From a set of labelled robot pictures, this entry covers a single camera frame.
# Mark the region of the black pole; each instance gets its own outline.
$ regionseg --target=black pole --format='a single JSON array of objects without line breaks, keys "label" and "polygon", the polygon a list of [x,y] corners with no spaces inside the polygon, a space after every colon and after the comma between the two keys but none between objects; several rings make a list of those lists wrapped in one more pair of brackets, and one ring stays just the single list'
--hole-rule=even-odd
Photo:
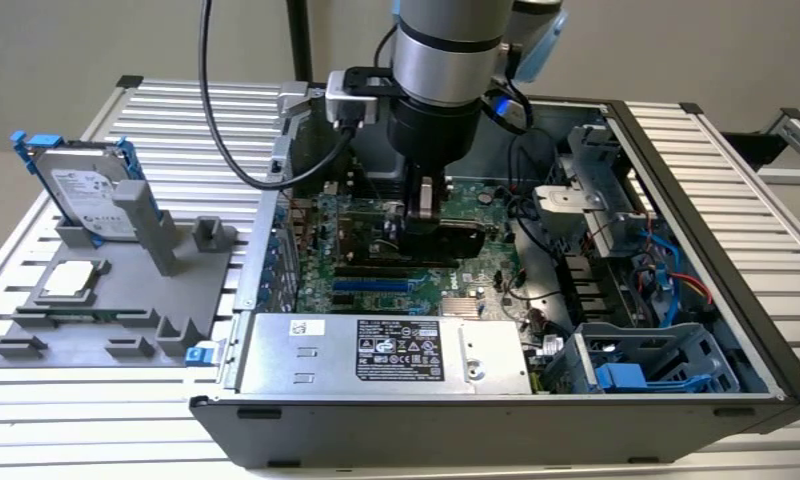
[{"label": "black pole", "polygon": [[308,0],[288,1],[288,25],[291,29],[291,53],[297,81],[312,82],[311,35],[308,30]]}]

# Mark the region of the blue ram slot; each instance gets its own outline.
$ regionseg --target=blue ram slot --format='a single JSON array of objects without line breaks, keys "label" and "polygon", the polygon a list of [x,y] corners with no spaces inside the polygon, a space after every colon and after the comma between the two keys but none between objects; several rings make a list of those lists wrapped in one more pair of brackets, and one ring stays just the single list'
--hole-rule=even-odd
[{"label": "blue ram slot", "polygon": [[337,292],[408,292],[409,284],[405,280],[367,280],[337,281],[332,284]]}]

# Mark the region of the small circuit board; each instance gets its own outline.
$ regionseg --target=small circuit board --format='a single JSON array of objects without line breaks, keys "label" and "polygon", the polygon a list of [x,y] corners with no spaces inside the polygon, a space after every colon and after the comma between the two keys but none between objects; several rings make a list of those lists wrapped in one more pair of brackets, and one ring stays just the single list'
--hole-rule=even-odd
[{"label": "small circuit board", "polygon": [[[521,318],[524,302],[504,296],[507,279],[519,270],[515,234],[509,231],[503,199],[481,182],[456,181],[441,204],[443,218],[472,220],[487,229],[475,258],[457,260],[457,268],[356,268],[341,249],[351,229],[367,236],[368,215],[379,219],[397,202],[320,194],[312,199],[300,236],[299,312],[456,315],[481,320]],[[393,254],[396,246],[367,237],[371,253]],[[503,277],[496,288],[497,273]]]}]

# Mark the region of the wall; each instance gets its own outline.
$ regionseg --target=wall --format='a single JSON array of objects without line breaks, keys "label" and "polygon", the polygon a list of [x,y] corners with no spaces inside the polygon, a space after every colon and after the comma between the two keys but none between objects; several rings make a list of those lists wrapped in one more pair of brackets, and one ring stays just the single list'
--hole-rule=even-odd
[{"label": "wall", "polygon": [[[315,72],[325,78],[371,63],[391,0],[309,3]],[[292,78],[284,2],[216,4],[212,79]],[[563,40],[528,93],[695,101],[722,128],[740,130],[762,127],[780,106],[800,106],[800,0],[566,5]],[[197,16],[197,0],[0,0],[0,239],[37,192],[5,154],[8,134],[78,135],[124,73],[195,78]],[[791,194],[800,215],[800,192]]]}]

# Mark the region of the hard drive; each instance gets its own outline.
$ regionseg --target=hard drive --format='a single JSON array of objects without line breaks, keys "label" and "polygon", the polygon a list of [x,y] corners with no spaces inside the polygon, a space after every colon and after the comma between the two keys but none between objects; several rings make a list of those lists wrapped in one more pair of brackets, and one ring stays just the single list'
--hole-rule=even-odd
[{"label": "hard drive", "polygon": [[[144,180],[133,144],[64,140],[38,134],[24,141],[25,132],[12,135],[14,151],[62,213],[68,225],[82,226],[98,241],[136,241],[124,210],[112,202],[121,180]],[[152,207],[159,213],[152,197]]]}]

